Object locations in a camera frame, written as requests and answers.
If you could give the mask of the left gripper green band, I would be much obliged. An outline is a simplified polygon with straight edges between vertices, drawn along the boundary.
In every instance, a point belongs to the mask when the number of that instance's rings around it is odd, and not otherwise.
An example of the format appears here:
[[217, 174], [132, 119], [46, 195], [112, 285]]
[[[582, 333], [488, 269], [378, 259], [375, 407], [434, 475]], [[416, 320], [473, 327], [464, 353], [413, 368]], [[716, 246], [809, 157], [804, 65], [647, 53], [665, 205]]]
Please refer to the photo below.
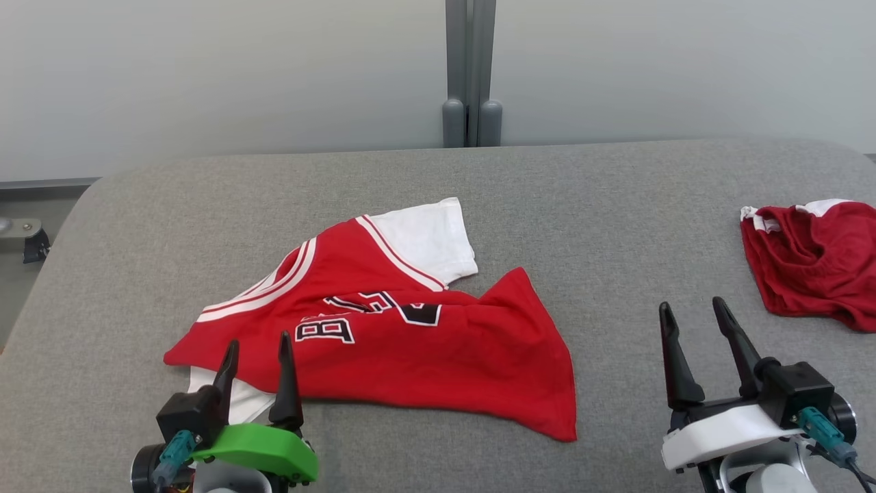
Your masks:
[[[133, 492], [287, 492], [316, 483], [318, 458], [300, 434], [304, 423], [293, 338], [281, 334], [279, 386], [268, 419], [272, 425], [244, 423], [218, 427], [181, 425], [162, 444], [143, 447], [131, 463]], [[219, 416], [229, 419], [237, 376], [239, 341], [232, 340], [213, 387]]]

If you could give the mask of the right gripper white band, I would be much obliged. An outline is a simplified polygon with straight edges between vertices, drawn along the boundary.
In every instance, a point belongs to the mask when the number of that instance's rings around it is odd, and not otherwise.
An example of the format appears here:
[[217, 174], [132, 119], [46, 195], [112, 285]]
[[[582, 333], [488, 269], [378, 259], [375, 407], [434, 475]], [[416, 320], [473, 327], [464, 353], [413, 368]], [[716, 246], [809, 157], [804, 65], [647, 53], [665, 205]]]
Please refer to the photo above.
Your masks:
[[[725, 299], [711, 300], [719, 330], [731, 347], [742, 399], [756, 399], [761, 360]], [[668, 302], [659, 305], [660, 336], [667, 405], [676, 412], [701, 405], [697, 383], [680, 344], [681, 331]], [[850, 433], [843, 433], [827, 414], [806, 405], [792, 412], [782, 427], [760, 405], [742, 405], [670, 431], [661, 459], [667, 470], [695, 469], [705, 492], [816, 492], [805, 453], [858, 473], [858, 452]]]

